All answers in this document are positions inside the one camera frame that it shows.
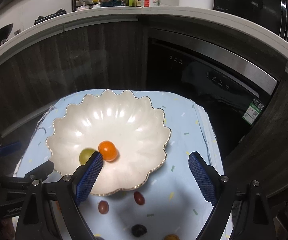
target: silver bolt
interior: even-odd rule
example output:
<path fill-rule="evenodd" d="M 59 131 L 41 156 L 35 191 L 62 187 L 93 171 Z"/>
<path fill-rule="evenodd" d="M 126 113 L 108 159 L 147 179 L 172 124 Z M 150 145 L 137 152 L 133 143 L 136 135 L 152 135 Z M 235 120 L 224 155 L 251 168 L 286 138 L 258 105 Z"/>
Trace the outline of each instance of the silver bolt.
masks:
<path fill-rule="evenodd" d="M 33 180 L 32 184 L 33 186 L 37 186 L 39 184 L 39 180 L 38 179 Z"/>
<path fill-rule="evenodd" d="M 65 175 L 63 177 L 63 181 L 69 181 L 69 180 L 71 180 L 71 175 Z"/>
<path fill-rule="evenodd" d="M 221 176 L 221 181 L 223 182 L 228 182 L 230 179 L 228 178 L 228 176 L 222 175 Z"/>
<path fill-rule="evenodd" d="M 252 184 L 253 184 L 255 187 L 260 186 L 260 183 L 259 183 L 257 180 L 252 181 Z"/>

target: microwave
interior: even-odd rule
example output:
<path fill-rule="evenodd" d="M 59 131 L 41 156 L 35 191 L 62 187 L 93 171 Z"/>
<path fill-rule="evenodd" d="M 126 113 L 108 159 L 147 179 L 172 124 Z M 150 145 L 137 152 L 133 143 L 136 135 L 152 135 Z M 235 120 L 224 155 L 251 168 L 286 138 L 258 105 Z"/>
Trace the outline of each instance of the microwave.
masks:
<path fill-rule="evenodd" d="M 214 10 L 254 22 L 288 42 L 288 0 L 214 0 Z"/>

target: bowl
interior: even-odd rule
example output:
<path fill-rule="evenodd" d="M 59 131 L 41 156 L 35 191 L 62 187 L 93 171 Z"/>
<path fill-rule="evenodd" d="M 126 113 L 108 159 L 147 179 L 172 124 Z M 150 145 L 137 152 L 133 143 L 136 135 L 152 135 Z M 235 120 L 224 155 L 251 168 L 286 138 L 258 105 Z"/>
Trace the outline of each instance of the bowl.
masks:
<path fill-rule="evenodd" d="M 80 104 L 69 104 L 53 127 L 46 145 L 52 153 L 49 160 L 61 175 L 74 173 L 83 149 L 97 150 L 106 140 L 114 143 L 118 158 L 104 161 L 91 191 L 100 196 L 142 186 L 165 162 L 171 136 L 164 126 L 164 111 L 154 109 L 149 97 L 136 98 L 129 90 L 119 95 L 111 90 L 98 97 L 88 94 Z"/>

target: countertop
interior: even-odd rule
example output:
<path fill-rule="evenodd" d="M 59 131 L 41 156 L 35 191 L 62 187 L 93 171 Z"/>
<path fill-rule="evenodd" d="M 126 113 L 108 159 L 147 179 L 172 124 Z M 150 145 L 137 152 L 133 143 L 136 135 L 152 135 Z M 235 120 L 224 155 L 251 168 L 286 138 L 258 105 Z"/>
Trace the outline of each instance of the countertop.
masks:
<path fill-rule="evenodd" d="M 234 15 L 208 9 L 178 6 L 107 7 L 67 13 L 24 30 L 0 46 L 0 65 L 32 44 L 66 30 L 106 22 L 136 21 L 138 15 L 170 15 L 214 22 L 260 40 L 288 59 L 288 43 L 285 40 L 260 25 Z"/>

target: green fruit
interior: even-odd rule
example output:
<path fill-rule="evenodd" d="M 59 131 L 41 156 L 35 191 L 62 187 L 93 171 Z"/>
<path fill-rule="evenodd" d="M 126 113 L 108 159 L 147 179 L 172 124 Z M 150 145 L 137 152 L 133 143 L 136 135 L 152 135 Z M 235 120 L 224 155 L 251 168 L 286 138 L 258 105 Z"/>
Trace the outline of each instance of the green fruit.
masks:
<path fill-rule="evenodd" d="M 80 164 L 84 165 L 85 163 L 87 163 L 88 159 L 93 155 L 94 152 L 95 150 L 91 148 L 86 148 L 82 150 L 79 157 Z"/>

